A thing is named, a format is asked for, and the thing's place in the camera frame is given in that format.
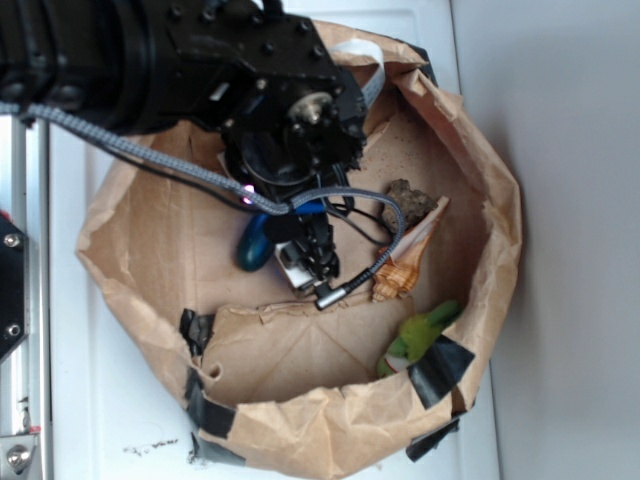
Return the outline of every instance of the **pink led light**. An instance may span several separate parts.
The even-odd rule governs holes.
[[[253,185],[245,185],[244,189],[247,192],[251,192],[251,193],[255,193],[255,191],[256,191],[256,187],[254,187]],[[253,202],[251,200],[249,200],[247,197],[242,197],[242,201],[244,203],[246,203],[247,205],[253,205]]]

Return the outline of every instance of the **brown paper bag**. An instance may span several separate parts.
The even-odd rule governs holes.
[[[318,28],[327,46],[358,37],[385,54],[387,85],[369,114],[369,145],[362,169],[349,174],[352,186],[384,192],[407,178],[412,188],[451,198],[413,298],[372,304],[369,284],[319,314],[296,303],[275,265],[255,273],[234,265],[247,216],[120,163],[88,212],[78,255],[177,401],[190,412],[208,409],[209,420],[226,419],[221,431],[200,430],[205,445],[248,466],[328,479],[371,465],[471,408],[515,286],[522,237],[518,185],[462,99],[436,88],[401,42]],[[372,63],[338,60],[362,75]],[[220,170],[220,138],[191,124],[142,141]],[[372,262],[375,248],[335,227],[350,278]],[[374,381],[375,361],[399,322],[447,299],[466,308],[445,335],[474,355],[455,388],[431,404],[411,372]],[[216,313],[202,357],[191,358],[179,332],[185,308]]]

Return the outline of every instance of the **seashell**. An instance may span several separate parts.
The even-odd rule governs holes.
[[[374,302],[402,297],[416,286],[422,256],[448,205],[449,198],[440,197],[438,207],[402,237],[391,257],[373,277]]]

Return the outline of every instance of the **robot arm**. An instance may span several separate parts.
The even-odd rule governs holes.
[[[190,120],[220,132],[230,174],[274,202],[348,186],[366,142],[363,94],[308,18],[263,4],[6,0],[0,102],[59,108],[126,135]],[[301,291],[333,302],[339,264],[326,217],[297,215],[297,239],[278,254],[306,272]]]

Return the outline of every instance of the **toy bird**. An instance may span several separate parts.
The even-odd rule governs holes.
[[[458,319],[461,311],[458,302],[449,300],[429,313],[414,315],[402,322],[398,336],[378,361],[378,377],[393,375],[420,360],[436,338]]]

